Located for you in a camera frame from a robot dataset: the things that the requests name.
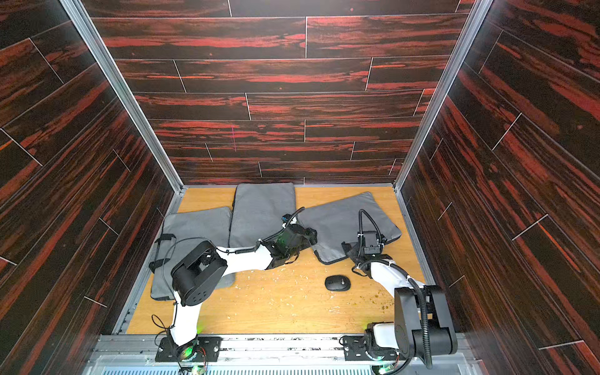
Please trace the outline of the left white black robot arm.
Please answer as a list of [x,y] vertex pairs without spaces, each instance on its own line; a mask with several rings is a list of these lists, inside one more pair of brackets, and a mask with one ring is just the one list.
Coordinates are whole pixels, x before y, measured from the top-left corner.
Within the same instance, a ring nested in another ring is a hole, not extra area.
[[299,253],[317,243],[317,231],[297,223],[259,240],[251,248],[219,248],[210,241],[199,243],[170,272],[177,301],[169,336],[181,349],[197,337],[200,309],[220,280],[248,270],[272,270],[292,263]]

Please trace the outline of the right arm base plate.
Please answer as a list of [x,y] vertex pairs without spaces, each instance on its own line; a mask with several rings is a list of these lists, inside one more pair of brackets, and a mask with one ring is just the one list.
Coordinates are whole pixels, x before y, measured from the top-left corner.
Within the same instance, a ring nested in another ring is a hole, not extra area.
[[378,342],[371,334],[343,335],[338,340],[347,362],[396,361],[405,359],[396,344]]

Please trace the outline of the black computer mouse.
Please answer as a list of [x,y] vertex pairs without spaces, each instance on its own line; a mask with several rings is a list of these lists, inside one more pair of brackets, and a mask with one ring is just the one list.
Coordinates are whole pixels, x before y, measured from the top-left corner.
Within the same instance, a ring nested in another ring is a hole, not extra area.
[[324,286],[330,292],[346,292],[351,288],[351,281],[345,275],[332,275],[325,279]]

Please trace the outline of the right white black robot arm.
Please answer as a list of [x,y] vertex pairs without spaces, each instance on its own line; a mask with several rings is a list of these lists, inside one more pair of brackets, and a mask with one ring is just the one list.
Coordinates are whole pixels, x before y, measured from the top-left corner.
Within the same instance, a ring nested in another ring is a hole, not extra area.
[[394,299],[394,320],[370,323],[361,342],[344,338],[352,353],[364,354],[387,365],[371,367],[374,374],[398,374],[414,359],[433,368],[435,356],[458,352],[458,338],[442,288],[417,281],[390,256],[383,253],[382,236],[375,232],[358,234],[358,241],[342,244],[354,262],[353,273],[370,278]]

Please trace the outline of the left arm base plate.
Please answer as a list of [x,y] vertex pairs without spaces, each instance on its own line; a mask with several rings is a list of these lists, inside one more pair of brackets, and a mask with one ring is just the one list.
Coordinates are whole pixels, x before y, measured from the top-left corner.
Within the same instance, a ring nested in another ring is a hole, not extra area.
[[189,343],[177,345],[172,337],[164,337],[159,343],[155,361],[158,363],[204,363],[216,362],[220,354],[222,338],[197,336]]

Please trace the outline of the grey laptop bag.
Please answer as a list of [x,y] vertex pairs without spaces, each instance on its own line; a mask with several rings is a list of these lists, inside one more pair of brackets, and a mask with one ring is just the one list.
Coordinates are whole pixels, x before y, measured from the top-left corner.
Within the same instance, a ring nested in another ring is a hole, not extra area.
[[342,244],[357,241],[361,209],[371,215],[388,243],[402,236],[370,192],[309,207],[298,214],[298,222],[317,232],[317,243],[312,249],[322,264],[331,265],[347,258]]
[[278,232],[282,217],[296,211],[292,183],[239,184],[234,196],[228,245],[252,247],[258,239]]
[[159,237],[152,245],[149,264],[154,274],[151,298],[156,301],[173,300],[171,270],[201,242],[228,246],[231,209],[224,206],[195,212],[168,215]]

